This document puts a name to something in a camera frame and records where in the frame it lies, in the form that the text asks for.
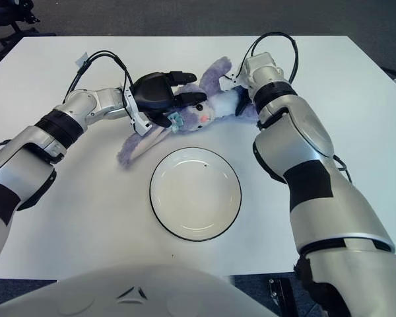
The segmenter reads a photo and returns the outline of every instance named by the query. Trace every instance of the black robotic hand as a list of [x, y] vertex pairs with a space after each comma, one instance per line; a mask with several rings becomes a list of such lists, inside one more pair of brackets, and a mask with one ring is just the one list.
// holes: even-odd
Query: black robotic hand
[[131, 92], [140, 112], [145, 113], [155, 124], [170, 127], [172, 123], [164, 114], [206, 101], [207, 95], [203, 92], [173, 95], [172, 87], [196, 80], [194, 74], [181, 71], [151, 73], [138, 79], [132, 85]]

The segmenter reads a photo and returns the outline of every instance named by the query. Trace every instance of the metal arm segment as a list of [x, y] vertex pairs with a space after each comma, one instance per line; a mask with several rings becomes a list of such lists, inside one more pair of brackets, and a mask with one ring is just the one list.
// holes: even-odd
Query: metal arm segment
[[246, 60], [242, 80], [259, 112], [255, 157], [290, 189], [303, 286], [332, 316], [396, 316], [395, 246], [336, 167], [320, 120], [268, 53]]

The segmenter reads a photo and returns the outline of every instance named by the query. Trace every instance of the plush toy ear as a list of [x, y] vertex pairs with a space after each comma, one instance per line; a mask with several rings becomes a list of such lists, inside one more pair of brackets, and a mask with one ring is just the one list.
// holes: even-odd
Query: plush toy ear
[[216, 60], [203, 74], [199, 86], [208, 98], [222, 92], [218, 80], [232, 68], [232, 62], [226, 57]]
[[117, 160], [123, 167], [129, 167], [132, 160], [155, 146], [171, 132], [171, 129], [165, 129], [159, 125], [154, 125], [143, 137], [138, 133], [134, 133], [128, 137], [123, 144], [120, 152], [117, 154]]

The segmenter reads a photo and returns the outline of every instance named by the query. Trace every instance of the plush toy face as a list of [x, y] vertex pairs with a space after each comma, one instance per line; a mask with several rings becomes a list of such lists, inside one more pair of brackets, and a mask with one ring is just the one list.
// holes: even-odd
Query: plush toy face
[[208, 101], [204, 101], [196, 106], [189, 106], [179, 114], [183, 118], [184, 126], [180, 131], [197, 131], [209, 125], [215, 119], [215, 113]]

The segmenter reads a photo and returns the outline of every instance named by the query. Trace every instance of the black band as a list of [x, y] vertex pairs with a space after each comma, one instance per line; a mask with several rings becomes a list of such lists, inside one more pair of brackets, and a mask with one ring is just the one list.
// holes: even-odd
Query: black band
[[14, 191], [0, 184], [0, 219], [6, 226], [12, 219], [13, 211], [19, 202], [20, 198]]
[[281, 96], [286, 96], [287, 94], [294, 94], [295, 96], [297, 95], [290, 84], [285, 81], [275, 81], [262, 86], [255, 94], [255, 97], [253, 97], [253, 102], [257, 108], [257, 113], [259, 114], [261, 109], [263, 109], [274, 99], [277, 99]]
[[[378, 240], [372, 240], [372, 242], [374, 243], [374, 246], [376, 247], [377, 250], [391, 252], [391, 248], [388, 244]], [[337, 249], [337, 248], [346, 248], [345, 238], [333, 238], [333, 239], [312, 242], [304, 246], [299, 251], [299, 254], [301, 256], [305, 256], [315, 251]]]
[[68, 149], [83, 133], [83, 128], [71, 116], [53, 109], [35, 125], [58, 140]]
[[290, 212], [304, 201], [333, 197], [328, 171], [319, 160], [309, 160], [284, 173], [290, 190]]

